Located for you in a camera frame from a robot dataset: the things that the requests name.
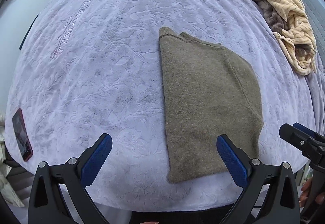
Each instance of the blue gripper pad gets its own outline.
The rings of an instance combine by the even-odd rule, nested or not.
[[[236,185],[245,188],[248,185],[247,170],[222,136],[217,138],[217,150]]]
[[[112,150],[112,145],[112,137],[106,134],[95,150],[93,150],[93,153],[81,169],[80,182],[84,188],[90,186],[94,182],[100,168],[103,166],[107,156]]]
[[[307,135],[309,135],[312,138],[315,138],[315,132],[310,130],[309,128],[306,128],[305,126],[301,125],[300,123],[295,123],[293,125],[294,128],[306,133]]]

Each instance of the black pants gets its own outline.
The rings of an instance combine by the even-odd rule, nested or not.
[[[147,221],[158,221],[159,224],[218,224],[232,205],[213,208],[203,211],[190,212],[132,212],[129,224],[140,224]],[[247,218],[246,223],[250,224],[255,220],[252,214]]]

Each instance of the bedspread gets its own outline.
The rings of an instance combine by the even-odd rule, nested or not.
[[[228,172],[171,184],[158,31],[221,43],[247,60],[258,78],[263,163],[306,162],[279,138],[283,123],[324,133],[324,69],[294,73],[261,10],[251,0],[51,0],[35,21],[10,89],[5,142],[35,173],[78,157],[102,133],[113,149],[87,191],[94,202],[134,211],[189,211],[234,202]],[[12,128],[22,108],[34,155],[24,162]]]

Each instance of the yellow patterned object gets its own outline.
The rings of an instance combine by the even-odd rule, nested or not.
[[[317,72],[315,65],[316,40],[313,34],[302,0],[267,0],[287,22],[288,30],[273,32],[289,63],[295,72],[308,75]],[[297,45],[307,47],[305,52],[298,52]]]

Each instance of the brown sweater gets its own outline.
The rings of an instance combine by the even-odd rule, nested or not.
[[[226,171],[216,149],[227,134],[258,158],[263,126],[261,94],[250,64],[220,44],[159,30],[164,81],[169,181]]]

